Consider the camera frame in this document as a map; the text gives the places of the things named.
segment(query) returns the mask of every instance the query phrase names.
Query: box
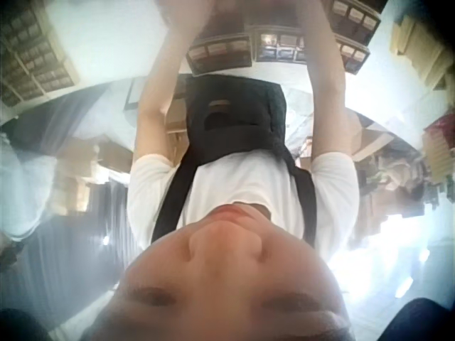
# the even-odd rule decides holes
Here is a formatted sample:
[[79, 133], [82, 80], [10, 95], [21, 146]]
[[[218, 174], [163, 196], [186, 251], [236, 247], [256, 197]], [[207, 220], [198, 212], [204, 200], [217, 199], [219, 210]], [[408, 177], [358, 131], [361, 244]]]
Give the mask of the box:
[[328, 21], [334, 33], [367, 46], [380, 24], [379, 13], [359, 1], [326, 1]]
[[197, 40], [186, 55], [194, 75], [252, 66], [250, 35]]
[[118, 173], [131, 172], [133, 153], [112, 141], [104, 141], [99, 144], [98, 163]]

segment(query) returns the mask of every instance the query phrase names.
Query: person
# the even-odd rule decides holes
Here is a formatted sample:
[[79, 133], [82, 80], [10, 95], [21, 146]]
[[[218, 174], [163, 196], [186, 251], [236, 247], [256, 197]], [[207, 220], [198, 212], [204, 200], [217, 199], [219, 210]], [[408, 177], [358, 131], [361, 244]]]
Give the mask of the person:
[[214, 5], [164, 5], [170, 29], [139, 103], [128, 197], [145, 251], [95, 321], [92, 339], [351, 340], [326, 261], [355, 224], [358, 181], [343, 63], [321, 2], [297, 5], [314, 91], [311, 182], [282, 147], [277, 86], [241, 78], [194, 79], [190, 146], [181, 165], [171, 165], [166, 113], [181, 62]]

